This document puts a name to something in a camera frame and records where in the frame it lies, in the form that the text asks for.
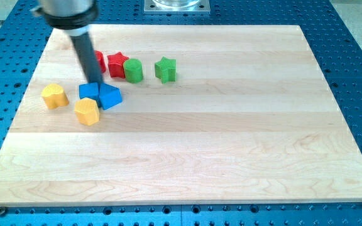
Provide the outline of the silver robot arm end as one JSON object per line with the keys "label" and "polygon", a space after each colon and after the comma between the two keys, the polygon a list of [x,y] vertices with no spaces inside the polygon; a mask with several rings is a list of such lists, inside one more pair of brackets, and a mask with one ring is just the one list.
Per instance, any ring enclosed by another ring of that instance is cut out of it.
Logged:
{"label": "silver robot arm end", "polygon": [[69,36],[86,34],[99,15],[96,0],[37,0],[37,3],[31,13]]}

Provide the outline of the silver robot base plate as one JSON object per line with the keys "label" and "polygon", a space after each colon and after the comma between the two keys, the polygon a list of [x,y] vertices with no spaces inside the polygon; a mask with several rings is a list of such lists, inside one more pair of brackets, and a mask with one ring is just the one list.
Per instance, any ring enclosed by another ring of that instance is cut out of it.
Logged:
{"label": "silver robot base plate", "polygon": [[144,14],[209,14],[210,0],[144,0]]}

